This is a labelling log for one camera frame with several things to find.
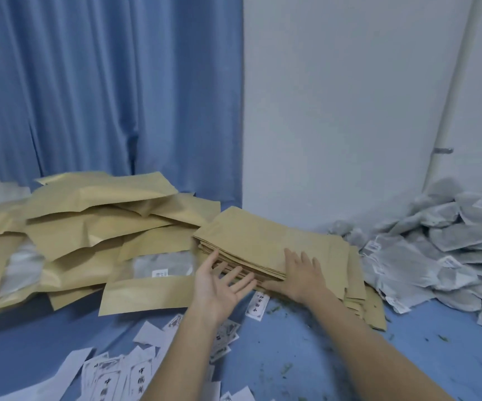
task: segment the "wall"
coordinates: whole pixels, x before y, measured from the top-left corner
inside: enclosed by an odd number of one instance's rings
[[[311,229],[418,194],[470,4],[244,0],[243,207]]]
[[[454,152],[436,155],[429,181],[453,176],[465,188],[482,191],[482,0],[475,3],[472,16],[474,25],[467,31],[436,141],[436,146],[454,148]]]

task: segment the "person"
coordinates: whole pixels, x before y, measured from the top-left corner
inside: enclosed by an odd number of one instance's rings
[[[254,274],[233,283],[236,267],[219,278],[213,252],[195,273],[194,297],[143,401],[199,401],[211,345],[218,327],[256,286]],[[303,252],[285,249],[286,279],[262,286],[305,305],[330,336],[351,380],[365,401],[452,400],[444,390],[400,354],[326,288],[321,266]]]

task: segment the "person's left hand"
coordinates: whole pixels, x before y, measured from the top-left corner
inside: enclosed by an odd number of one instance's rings
[[[203,317],[218,328],[230,316],[239,301],[256,287],[257,281],[254,279],[254,273],[248,273],[237,283],[230,285],[243,268],[238,266],[223,278],[218,278],[227,263],[223,262],[212,269],[217,258],[216,250],[194,274],[194,295],[191,307],[201,311]]]

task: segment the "curtain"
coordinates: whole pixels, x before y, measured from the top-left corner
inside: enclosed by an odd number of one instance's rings
[[[161,171],[241,205],[242,0],[0,0],[0,180]]]

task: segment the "table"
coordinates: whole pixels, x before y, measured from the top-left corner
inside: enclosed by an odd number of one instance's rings
[[[184,311],[98,317],[100,298],[98,292],[53,312],[47,297],[39,295],[0,314],[0,395],[51,377],[72,350],[94,346],[112,356],[127,354],[145,320],[162,327]],[[272,299],[257,322],[244,318],[249,300],[231,317],[242,323],[240,338],[216,363],[214,380],[222,381],[222,393],[248,385],[257,401],[357,399],[342,362],[308,311]],[[390,309],[386,315],[386,340],[455,399],[482,401],[482,327],[476,315],[435,300],[404,316]],[[78,396],[75,380],[63,400]]]

